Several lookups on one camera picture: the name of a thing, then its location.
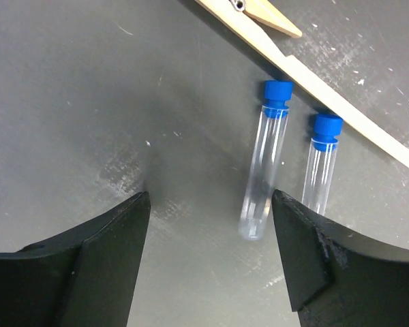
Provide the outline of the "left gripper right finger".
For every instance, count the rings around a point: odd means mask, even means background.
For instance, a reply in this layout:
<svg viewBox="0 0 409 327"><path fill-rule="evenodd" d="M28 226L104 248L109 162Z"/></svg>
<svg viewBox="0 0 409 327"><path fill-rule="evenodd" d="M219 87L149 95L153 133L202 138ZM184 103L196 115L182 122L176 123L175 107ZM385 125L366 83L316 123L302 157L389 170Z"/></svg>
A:
<svg viewBox="0 0 409 327"><path fill-rule="evenodd" d="M301 326L409 326L409 249L355 232L280 190L272 208Z"/></svg>

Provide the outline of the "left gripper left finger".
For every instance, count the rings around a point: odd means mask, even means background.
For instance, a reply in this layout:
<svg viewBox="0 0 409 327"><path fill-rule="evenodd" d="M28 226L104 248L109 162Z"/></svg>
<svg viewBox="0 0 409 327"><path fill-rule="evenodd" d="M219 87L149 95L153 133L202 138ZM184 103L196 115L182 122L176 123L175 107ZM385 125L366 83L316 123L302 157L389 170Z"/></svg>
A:
<svg viewBox="0 0 409 327"><path fill-rule="evenodd" d="M140 192L56 236L0 253L0 326L126 326L151 201Z"/></svg>

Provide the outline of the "test tube blue cap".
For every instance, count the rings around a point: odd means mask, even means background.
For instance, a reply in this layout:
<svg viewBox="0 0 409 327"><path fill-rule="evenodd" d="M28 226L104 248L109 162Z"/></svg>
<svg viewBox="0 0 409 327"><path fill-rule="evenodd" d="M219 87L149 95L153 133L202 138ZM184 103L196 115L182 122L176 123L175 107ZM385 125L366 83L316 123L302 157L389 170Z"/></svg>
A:
<svg viewBox="0 0 409 327"><path fill-rule="evenodd" d="M271 212L271 197L277 185L277 169L284 143L293 83L264 83L256 140L239 220L239 233L246 240L259 240Z"/></svg>
<svg viewBox="0 0 409 327"><path fill-rule="evenodd" d="M334 114L317 114L310 140L302 204L324 215L331 188L338 150L337 137L342 132L343 119Z"/></svg>

